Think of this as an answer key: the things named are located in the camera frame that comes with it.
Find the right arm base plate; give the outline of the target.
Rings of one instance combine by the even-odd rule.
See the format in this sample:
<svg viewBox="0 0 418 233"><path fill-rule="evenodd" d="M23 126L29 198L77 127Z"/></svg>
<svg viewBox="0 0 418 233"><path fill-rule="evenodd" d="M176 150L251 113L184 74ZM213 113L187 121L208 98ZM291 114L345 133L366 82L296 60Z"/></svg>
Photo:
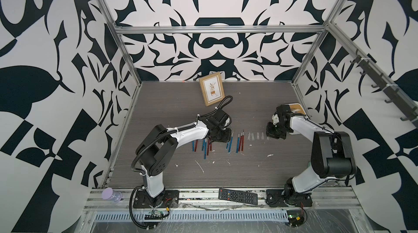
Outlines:
<svg viewBox="0 0 418 233"><path fill-rule="evenodd" d="M311 193L285 193L284 189L268 189L266 204L271 208L285 208L291 206L312 207Z"/></svg>

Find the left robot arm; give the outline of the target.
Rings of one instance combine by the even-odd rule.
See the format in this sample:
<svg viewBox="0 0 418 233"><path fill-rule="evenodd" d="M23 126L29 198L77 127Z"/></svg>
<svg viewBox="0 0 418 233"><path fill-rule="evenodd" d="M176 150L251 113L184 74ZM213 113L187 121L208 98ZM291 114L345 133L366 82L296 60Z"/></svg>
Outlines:
<svg viewBox="0 0 418 233"><path fill-rule="evenodd" d="M131 170L144 179L146 193L156 198L165 190L163 171L168 167L177 148L196 140L227 143L232 136L232 118L221 109L198 115L194 122L178 127L155 126L136 150Z"/></svg>

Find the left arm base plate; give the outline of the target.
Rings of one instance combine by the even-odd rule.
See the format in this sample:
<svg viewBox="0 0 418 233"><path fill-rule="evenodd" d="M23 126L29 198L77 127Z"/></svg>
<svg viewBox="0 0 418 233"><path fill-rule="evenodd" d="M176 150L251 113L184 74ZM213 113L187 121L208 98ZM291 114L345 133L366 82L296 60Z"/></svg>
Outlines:
<svg viewBox="0 0 418 233"><path fill-rule="evenodd" d="M180 191L165 190L155 198L150 197L147 191L137 191L133 198L134 209L166 208L178 206Z"/></svg>

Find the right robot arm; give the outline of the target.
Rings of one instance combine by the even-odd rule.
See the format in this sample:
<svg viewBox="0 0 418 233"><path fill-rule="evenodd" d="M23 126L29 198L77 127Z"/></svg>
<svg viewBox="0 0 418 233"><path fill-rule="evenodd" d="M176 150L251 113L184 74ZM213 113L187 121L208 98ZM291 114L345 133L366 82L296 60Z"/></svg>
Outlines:
<svg viewBox="0 0 418 233"><path fill-rule="evenodd" d="M349 181L357 172L349 135L313 122L297 106L298 103L278 106L266 129L270 138L286 139L287 135L302 135L312 142L310 165L290 178L280 194L279 200L289 205L310 198L314 189L330 181Z"/></svg>

